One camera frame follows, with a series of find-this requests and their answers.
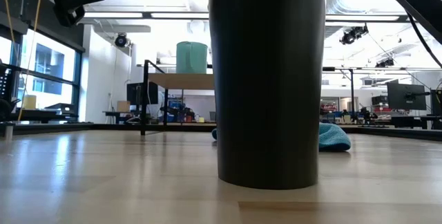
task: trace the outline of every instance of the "desk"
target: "desk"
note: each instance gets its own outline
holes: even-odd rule
[[[56,111],[40,111],[40,110],[23,110],[21,121],[39,121],[42,124],[48,124],[51,120],[69,121],[73,118],[78,118],[75,114],[61,114],[58,115]],[[19,119],[19,109],[16,113],[11,113],[9,121],[17,121]]]
[[[442,116],[396,116],[392,117],[392,124],[394,127],[422,127],[422,129],[428,129],[427,121],[432,121],[433,129],[441,129]]]
[[[149,64],[152,65],[161,73],[149,73]],[[144,76],[143,76],[143,87],[142,87],[142,113],[146,112],[147,105],[147,86],[148,81],[154,82],[157,85],[163,87],[164,90],[164,114],[163,114],[163,125],[167,126],[167,106],[169,100],[169,89],[180,89],[183,90],[214,90],[215,89],[215,78],[213,74],[167,74],[161,68],[156,66],[149,60],[144,60]],[[146,134],[146,117],[141,116],[141,135]]]

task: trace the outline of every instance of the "blue object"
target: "blue object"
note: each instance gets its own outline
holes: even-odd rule
[[[207,45],[183,41],[177,44],[177,73],[207,72]]]
[[[216,129],[212,130],[216,140]],[[319,151],[348,151],[352,147],[347,134],[335,124],[319,123]]]
[[[212,130],[212,137],[214,140],[216,140],[216,138],[217,138],[216,129]]]

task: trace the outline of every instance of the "table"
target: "table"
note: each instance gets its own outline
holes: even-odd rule
[[[433,129],[442,129],[442,116],[395,116],[392,117],[394,127],[422,127],[428,129],[427,121],[432,121]]]
[[[149,65],[152,65],[161,73],[150,73],[148,71]],[[164,117],[163,126],[167,126],[167,106],[169,100],[169,89],[184,89],[187,90],[214,90],[215,89],[215,78],[213,74],[168,74],[165,73],[161,68],[156,66],[153,62],[149,60],[144,60],[144,76],[143,76],[143,87],[142,87],[142,113],[146,112],[147,105],[147,84],[148,81],[156,83],[158,86],[163,87],[164,90]],[[142,115],[141,117],[141,135],[146,134],[146,117]]]

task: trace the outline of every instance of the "cardboard box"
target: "cardboard box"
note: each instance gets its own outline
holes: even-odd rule
[[[130,113],[131,112],[131,102],[119,101],[117,103],[117,112]]]

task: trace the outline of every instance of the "spotlight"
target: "spotlight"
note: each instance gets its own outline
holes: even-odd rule
[[[378,62],[376,64],[375,68],[387,68],[389,66],[394,66],[394,60],[391,59],[391,58],[388,58],[388,59],[386,59],[384,61]]]
[[[339,42],[343,45],[353,44],[357,39],[360,39],[366,34],[368,34],[367,25],[363,27],[352,27],[349,30],[344,30],[344,36]]]
[[[118,33],[115,38],[115,45],[120,48],[125,48],[131,44],[131,40],[127,38],[127,33]]]

